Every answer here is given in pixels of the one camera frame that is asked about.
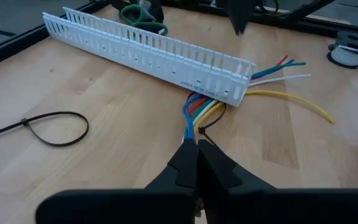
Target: spool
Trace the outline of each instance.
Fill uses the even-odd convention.
[[[328,46],[327,58],[330,62],[350,69],[358,68],[358,34],[338,32],[335,44]]]

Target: yellow wire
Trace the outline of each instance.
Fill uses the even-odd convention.
[[[302,101],[310,106],[312,106],[314,109],[316,109],[317,111],[319,111],[330,123],[334,123],[335,120],[334,118],[327,113],[325,110],[323,110],[321,107],[315,105],[314,103],[303,99],[300,96],[295,96],[295,95],[291,95],[289,93],[283,93],[283,92],[279,92],[279,91],[270,91],[270,90],[252,90],[252,91],[248,91],[246,92],[246,95],[256,95],[256,94],[260,94],[260,95],[271,95],[271,96],[286,96],[289,98],[293,98],[299,101]],[[213,106],[211,109],[209,109],[196,123],[196,125],[194,126],[194,132],[197,133],[198,131],[198,127],[200,126],[200,124],[214,111],[216,111],[217,109],[219,109],[219,107],[221,107],[223,105],[222,102],[217,103],[215,106]]]

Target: red wire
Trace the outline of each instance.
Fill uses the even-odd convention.
[[[284,58],[281,59],[281,60],[276,64],[276,66],[277,66],[277,65],[281,65],[281,64],[287,59],[287,57],[288,57],[288,55],[284,56]]]
[[[208,97],[200,99],[196,104],[194,104],[189,110],[189,114],[193,114],[205,101],[208,100]]]

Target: wooden table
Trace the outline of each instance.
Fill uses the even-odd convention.
[[[247,96],[208,129],[227,155],[276,187],[358,187],[358,70],[326,59],[333,39],[257,24],[238,37],[227,18],[164,10],[169,36],[245,58],[258,70],[285,54],[308,62],[272,77],[312,78],[253,89],[302,96],[336,119],[332,125],[292,100]],[[96,14],[117,20],[112,7]],[[33,223],[37,205],[64,189],[147,185],[180,145],[189,92],[51,38],[1,62],[0,128],[71,110],[85,115],[91,129],[61,149],[42,144],[26,128],[0,135],[0,223]],[[84,127],[75,118],[34,124],[55,142],[75,138]]]

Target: bundle of wires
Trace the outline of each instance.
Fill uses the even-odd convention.
[[[284,61],[287,59],[287,55],[284,56],[277,64],[276,66],[272,68],[268,68],[264,71],[258,72],[253,74],[251,80],[256,80],[259,78],[262,78],[266,75],[270,75],[274,72],[279,71],[280,69],[284,67],[290,67],[290,66],[297,66],[297,65],[306,65],[305,62],[296,63],[293,59],[289,60],[287,63],[283,64]],[[281,77],[281,78],[273,78],[268,80],[262,80],[258,82],[252,82],[249,84],[249,87],[260,85],[263,83],[269,83],[269,82],[277,82],[280,80],[289,80],[293,78],[304,78],[304,77],[310,77],[311,75],[295,75],[290,77]],[[305,100],[299,96],[294,96],[288,93],[282,93],[279,91],[269,91],[269,90],[254,90],[254,91],[248,91],[246,92],[246,95],[273,95],[273,96],[286,96],[289,98],[293,98],[296,100],[300,100],[311,107],[315,108],[317,111],[319,111],[330,123],[334,123],[334,118],[329,115],[325,110],[320,108],[319,106],[309,102],[308,100]],[[212,123],[206,125],[205,127],[200,127],[200,124],[214,111],[219,109],[220,107],[224,106],[224,111],[226,110],[226,104],[219,102],[217,100],[208,98],[207,96],[203,96],[199,93],[191,93],[188,97],[187,102],[183,106],[183,114],[185,115],[185,118],[187,120],[188,127],[185,129],[185,133],[183,135],[182,142],[185,138],[194,139],[195,138],[195,132],[199,131],[200,129],[203,130],[203,134],[209,139],[209,137],[204,133],[205,129],[207,127],[212,126],[214,123],[216,123],[224,114],[223,113]]]

